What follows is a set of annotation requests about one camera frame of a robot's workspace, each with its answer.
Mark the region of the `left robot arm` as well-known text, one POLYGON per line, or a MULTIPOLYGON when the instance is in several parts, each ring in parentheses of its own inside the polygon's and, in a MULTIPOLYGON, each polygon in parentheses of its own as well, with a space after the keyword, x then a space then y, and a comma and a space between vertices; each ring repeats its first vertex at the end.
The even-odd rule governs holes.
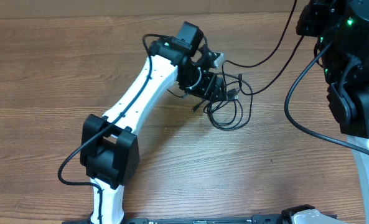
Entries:
POLYGON ((102 116, 89 115, 82 129, 80 164, 94 192, 90 223, 121 223, 124 186, 139 165, 138 135, 152 109, 174 83, 186 94, 211 103, 228 98, 218 68, 222 53, 212 52, 198 26, 183 23, 176 36, 156 35, 146 46, 139 75, 121 99, 102 116))

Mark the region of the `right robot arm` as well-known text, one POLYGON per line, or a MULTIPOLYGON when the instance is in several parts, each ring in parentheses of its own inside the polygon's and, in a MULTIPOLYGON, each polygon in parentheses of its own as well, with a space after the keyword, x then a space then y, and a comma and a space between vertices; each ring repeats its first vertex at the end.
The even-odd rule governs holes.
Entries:
POLYGON ((317 38, 312 63, 324 70, 329 109, 352 150, 369 223, 369 0, 310 0, 296 26, 317 38))

